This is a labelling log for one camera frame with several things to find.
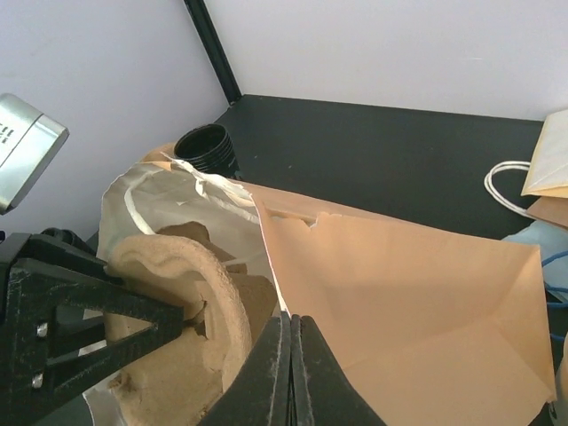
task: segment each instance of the cardboard piece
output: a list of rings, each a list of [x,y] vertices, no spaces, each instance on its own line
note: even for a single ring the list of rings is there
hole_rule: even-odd
[[[568,110],[546,118],[532,157],[522,195],[568,198]]]
[[[527,213],[552,225],[559,225],[568,229],[568,199],[540,197]]]
[[[186,320],[202,324],[124,367],[109,384],[130,426],[197,424],[233,382],[276,304],[266,278],[229,273],[213,252],[182,236],[202,233],[196,225],[125,238],[108,261],[108,272],[130,288],[183,306]],[[147,325],[105,314],[110,343]]]
[[[264,263],[290,313],[316,320],[355,390],[389,425],[520,426],[555,399],[538,247],[162,163],[136,164],[109,188],[99,253],[139,232],[123,206],[127,188],[171,170],[132,193],[150,227],[200,222],[238,258],[264,246],[268,258],[255,270]]]

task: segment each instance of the black cup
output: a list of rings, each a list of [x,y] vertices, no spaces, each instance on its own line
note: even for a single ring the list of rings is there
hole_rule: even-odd
[[[233,142],[221,124],[207,124],[185,134],[176,143],[174,155],[198,171],[242,180]]]

